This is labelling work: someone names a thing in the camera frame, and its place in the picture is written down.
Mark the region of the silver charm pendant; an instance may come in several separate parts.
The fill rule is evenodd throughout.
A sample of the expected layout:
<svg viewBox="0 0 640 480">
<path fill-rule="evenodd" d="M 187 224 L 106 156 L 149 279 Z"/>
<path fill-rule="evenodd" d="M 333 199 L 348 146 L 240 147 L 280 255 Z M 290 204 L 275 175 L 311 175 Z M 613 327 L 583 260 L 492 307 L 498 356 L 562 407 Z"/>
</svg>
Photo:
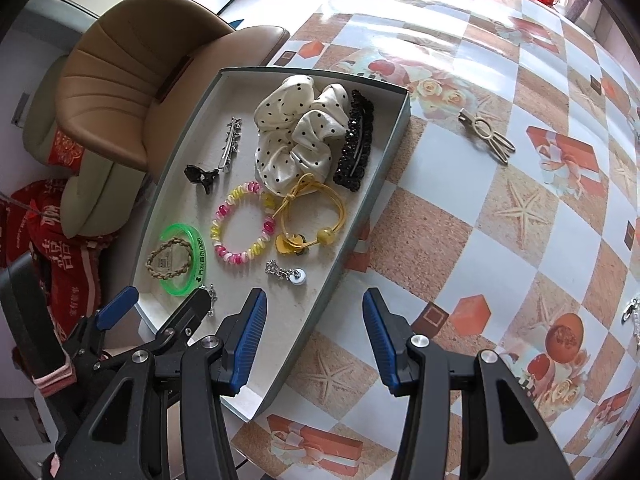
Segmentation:
<svg viewBox="0 0 640 480">
<path fill-rule="evenodd" d="M 217 293 L 215 286 L 213 284 L 209 284 L 207 286 L 202 286 L 202 289 L 205 289 L 209 296 L 209 309 L 208 316 L 212 318 L 215 315 L 215 304 L 217 301 Z"/>
</svg>

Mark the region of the silver spiked hair clip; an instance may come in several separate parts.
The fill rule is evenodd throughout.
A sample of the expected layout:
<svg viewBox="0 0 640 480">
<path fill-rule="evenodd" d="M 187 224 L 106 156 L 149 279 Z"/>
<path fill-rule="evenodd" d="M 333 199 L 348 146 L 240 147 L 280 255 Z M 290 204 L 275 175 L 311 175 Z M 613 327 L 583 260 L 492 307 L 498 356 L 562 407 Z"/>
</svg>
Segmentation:
<svg viewBox="0 0 640 480">
<path fill-rule="evenodd" d="M 238 151 L 242 134 L 242 119 L 232 117 L 228 123 L 226 140 L 222 149 L 221 158 L 218 162 L 218 170 L 228 172 L 231 166 L 231 159 Z"/>
</svg>

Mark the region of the black chain hair clip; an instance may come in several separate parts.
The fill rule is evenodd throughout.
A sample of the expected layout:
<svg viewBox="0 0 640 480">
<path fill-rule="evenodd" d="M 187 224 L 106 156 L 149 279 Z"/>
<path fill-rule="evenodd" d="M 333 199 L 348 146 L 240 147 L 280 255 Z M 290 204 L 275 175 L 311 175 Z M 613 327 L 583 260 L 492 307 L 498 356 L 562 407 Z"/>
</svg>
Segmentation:
<svg viewBox="0 0 640 480">
<path fill-rule="evenodd" d="M 345 141 L 333 182 L 350 192 L 360 189 L 369 162 L 372 145 L 374 106 L 360 91 L 352 90 Z"/>
</svg>

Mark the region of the grey jewelry tray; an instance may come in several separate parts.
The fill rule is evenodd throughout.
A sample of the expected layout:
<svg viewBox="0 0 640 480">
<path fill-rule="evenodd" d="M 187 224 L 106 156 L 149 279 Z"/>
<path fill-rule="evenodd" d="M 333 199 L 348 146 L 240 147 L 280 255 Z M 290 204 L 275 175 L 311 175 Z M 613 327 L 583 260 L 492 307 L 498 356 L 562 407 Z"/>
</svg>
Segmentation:
<svg viewBox="0 0 640 480">
<path fill-rule="evenodd" d="M 255 151 L 258 130 L 253 115 L 265 96 L 276 90 L 292 70 L 277 67 L 232 67 L 221 70 L 198 102 L 171 153 L 158 182 L 138 248 L 131 283 L 139 292 L 137 310 L 151 330 L 158 330 L 180 304 L 180 298 L 165 292 L 159 281 L 145 270 L 146 257 L 160 244 L 160 234 L 174 223 L 194 226 L 203 238 L 209 237 L 210 222 L 219 204 L 235 186 L 257 177 Z M 346 223 L 335 243 L 327 248 L 311 248 L 305 255 L 279 256 L 269 247 L 245 266 L 225 264 L 205 242 L 205 284 L 217 292 L 215 315 L 205 318 L 194 338 L 216 332 L 223 318 L 239 312 L 251 289 L 259 287 L 267 296 L 268 311 L 255 363 L 248 383 L 234 398 L 222 402 L 236 416 L 251 420 L 276 396 L 322 311 L 341 278 L 343 266 L 354 250 L 358 236 L 384 183 L 410 118 L 406 89 L 387 82 L 328 70 L 307 70 L 316 87 L 339 82 L 347 91 L 358 90 L 374 106 L 371 153 L 361 188 L 340 192 L 346 206 Z M 220 156 L 228 122 L 242 119 L 239 151 L 230 174 L 215 184 L 209 195 L 186 180 L 183 169 L 194 164 L 210 168 Z M 294 286 L 265 272 L 268 260 L 284 268 L 302 268 L 307 281 Z"/>
</svg>

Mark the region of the green translucent bangle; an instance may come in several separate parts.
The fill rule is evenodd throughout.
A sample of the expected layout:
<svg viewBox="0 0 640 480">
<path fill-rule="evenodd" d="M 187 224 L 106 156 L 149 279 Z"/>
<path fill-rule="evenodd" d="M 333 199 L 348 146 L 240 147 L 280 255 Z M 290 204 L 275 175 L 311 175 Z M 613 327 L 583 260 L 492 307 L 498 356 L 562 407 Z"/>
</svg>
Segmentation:
<svg viewBox="0 0 640 480">
<path fill-rule="evenodd" d="M 186 281 L 183 284 L 177 282 L 177 278 L 161 280 L 165 292 L 171 296 L 188 296 L 193 289 L 201 286 L 206 274 L 206 250 L 200 232 L 184 223 L 174 223 L 160 234 L 162 242 L 168 242 L 171 238 L 178 237 L 185 240 L 191 251 L 191 263 L 186 272 Z"/>
</svg>

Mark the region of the red printed fabric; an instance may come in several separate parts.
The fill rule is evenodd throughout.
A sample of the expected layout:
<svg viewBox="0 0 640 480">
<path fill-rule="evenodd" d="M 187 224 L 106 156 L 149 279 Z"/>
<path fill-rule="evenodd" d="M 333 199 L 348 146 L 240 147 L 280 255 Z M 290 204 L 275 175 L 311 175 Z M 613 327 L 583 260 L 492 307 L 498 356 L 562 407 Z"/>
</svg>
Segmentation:
<svg viewBox="0 0 640 480">
<path fill-rule="evenodd" d="M 50 127 L 28 144 L 35 158 L 70 170 L 62 179 L 39 180 L 1 203 L 1 265 L 30 252 L 43 265 L 47 305 L 55 331 L 66 338 L 101 301 L 99 255 L 126 218 L 122 168 Z"/>
</svg>

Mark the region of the small black hair claw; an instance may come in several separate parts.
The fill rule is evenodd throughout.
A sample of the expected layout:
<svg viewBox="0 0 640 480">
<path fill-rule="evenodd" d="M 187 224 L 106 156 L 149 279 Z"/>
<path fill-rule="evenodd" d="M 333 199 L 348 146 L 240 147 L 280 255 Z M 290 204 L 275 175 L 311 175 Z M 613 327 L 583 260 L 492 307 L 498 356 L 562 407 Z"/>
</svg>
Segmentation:
<svg viewBox="0 0 640 480">
<path fill-rule="evenodd" d="M 214 183 L 219 177 L 218 169 L 205 170 L 195 165 L 186 165 L 183 173 L 191 183 L 201 185 L 204 188 L 206 195 L 209 195 L 210 192 L 212 192 Z"/>
</svg>

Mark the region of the patterned tablecloth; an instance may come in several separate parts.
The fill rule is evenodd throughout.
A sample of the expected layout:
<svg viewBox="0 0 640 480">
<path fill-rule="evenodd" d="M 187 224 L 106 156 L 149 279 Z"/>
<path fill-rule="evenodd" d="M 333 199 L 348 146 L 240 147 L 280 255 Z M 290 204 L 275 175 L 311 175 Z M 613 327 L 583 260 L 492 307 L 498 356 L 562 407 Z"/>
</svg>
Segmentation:
<svg viewBox="0 0 640 480">
<path fill-rule="evenodd" d="M 281 66 L 406 88 L 411 117 L 362 246 L 276 400 L 234 435 L 247 473 L 326 479 L 316 428 L 358 441 L 386 479 L 405 400 L 375 371 L 363 292 L 455 352 L 511 367 L 578 479 L 603 470 L 639 409 L 639 86 L 535 0 L 267 0 L 296 32 Z M 464 108 L 516 147 L 504 166 Z"/>
</svg>

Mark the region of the white polka dot scrunchie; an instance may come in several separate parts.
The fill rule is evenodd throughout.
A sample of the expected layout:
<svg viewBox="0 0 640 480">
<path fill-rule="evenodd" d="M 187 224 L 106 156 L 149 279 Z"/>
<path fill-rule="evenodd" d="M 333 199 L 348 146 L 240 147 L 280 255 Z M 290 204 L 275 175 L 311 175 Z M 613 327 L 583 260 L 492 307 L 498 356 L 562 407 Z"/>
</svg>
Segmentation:
<svg viewBox="0 0 640 480">
<path fill-rule="evenodd" d="M 255 168 L 262 185 L 282 197 L 304 174 L 324 182 L 333 165 L 331 143 L 346 136 L 348 111 L 341 84 L 332 82 L 318 92 L 311 76 L 285 78 L 254 113 Z"/>
</svg>

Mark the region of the brown leather chair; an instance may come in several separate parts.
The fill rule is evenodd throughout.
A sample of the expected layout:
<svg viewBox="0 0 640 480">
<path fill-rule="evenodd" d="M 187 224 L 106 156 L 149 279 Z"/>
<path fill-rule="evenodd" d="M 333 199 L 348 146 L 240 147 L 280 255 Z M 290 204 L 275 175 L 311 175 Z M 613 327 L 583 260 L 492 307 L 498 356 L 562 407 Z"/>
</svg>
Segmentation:
<svg viewBox="0 0 640 480">
<path fill-rule="evenodd" d="M 124 0 L 70 52 L 56 88 L 58 128 L 159 178 L 219 71 L 265 66 L 289 36 L 274 25 L 235 30 L 192 0 Z"/>
</svg>

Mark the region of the gold bunny hair clip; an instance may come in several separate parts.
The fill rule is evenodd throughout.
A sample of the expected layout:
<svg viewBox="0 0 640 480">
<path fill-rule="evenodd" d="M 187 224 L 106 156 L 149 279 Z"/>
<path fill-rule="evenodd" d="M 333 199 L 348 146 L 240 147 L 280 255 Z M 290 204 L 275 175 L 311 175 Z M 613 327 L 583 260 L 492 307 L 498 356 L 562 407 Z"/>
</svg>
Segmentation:
<svg viewBox="0 0 640 480">
<path fill-rule="evenodd" d="M 458 114 L 458 121 L 488 146 L 498 162 L 501 162 L 504 166 L 509 163 L 510 157 L 516 151 L 516 147 L 506 136 L 498 132 L 487 119 L 474 115 L 462 108 Z"/>
</svg>

